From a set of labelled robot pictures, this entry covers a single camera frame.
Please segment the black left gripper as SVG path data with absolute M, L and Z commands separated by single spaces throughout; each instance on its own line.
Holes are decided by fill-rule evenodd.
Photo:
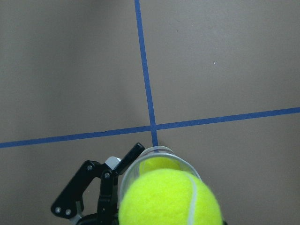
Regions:
M 109 157 L 103 164 L 85 161 L 52 204 L 52 214 L 69 220 L 73 225 L 118 225 L 118 176 L 143 151 L 144 146 L 138 142 L 122 160 Z M 100 179 L 97 212 L 84 216 L 83 194 L 95 178 Z

